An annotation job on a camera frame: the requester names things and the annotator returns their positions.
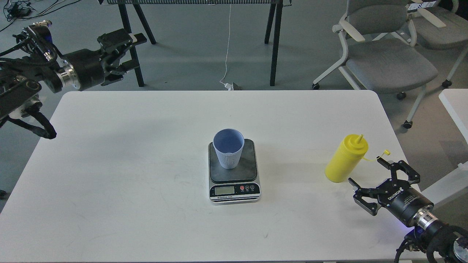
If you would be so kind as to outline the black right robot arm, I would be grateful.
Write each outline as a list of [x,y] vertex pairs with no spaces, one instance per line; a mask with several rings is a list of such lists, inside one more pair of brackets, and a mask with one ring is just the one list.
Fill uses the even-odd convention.
[[363,188],[352,178],[353,199],[370,215],[376,216],[382,207],[404,226],[412,228],[396,250],[395,263],[405,250],[421,251],[428,262],[434,263],[437,252],[446,263],[467,262],[467,230],[444,223],[433,215],[434,203],[412,185],[420,182],[420,175],[404,160],[388,163],[381,157],[378,163],[388,169],[391,177],[376,188]]

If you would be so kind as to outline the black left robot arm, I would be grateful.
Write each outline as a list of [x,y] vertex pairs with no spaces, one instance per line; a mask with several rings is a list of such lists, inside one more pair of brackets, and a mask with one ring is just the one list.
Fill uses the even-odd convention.
[[12,122],[46,139],[54,139],[57,133],[40,112],[41,81],[53,93],[68,86],[84,91],[118,82],[139,67],[136,59],[121,63],[121,58],[147,41],[142,33],[119,29],[99,36],[98,50],[62,54],[53,44],[51,24],[44,20],[23,28],[15,35],[16,45],[1,53],[1,125]]

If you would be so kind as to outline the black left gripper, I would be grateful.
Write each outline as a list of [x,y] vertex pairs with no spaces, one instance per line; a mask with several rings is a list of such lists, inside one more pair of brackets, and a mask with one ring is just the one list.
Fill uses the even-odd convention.
[[56,71],[58,81],[55,91],[72,86],[84,91],[96,85],[110,85],[121,81],[128,71],[139,68],[139,62],[129,60],[114,67],[101,61],[120,60],[128,50],[147,41],[144,34],[128,33],[119,29],[97,37],[100,50],[82,49],[60,55],[60,68]]

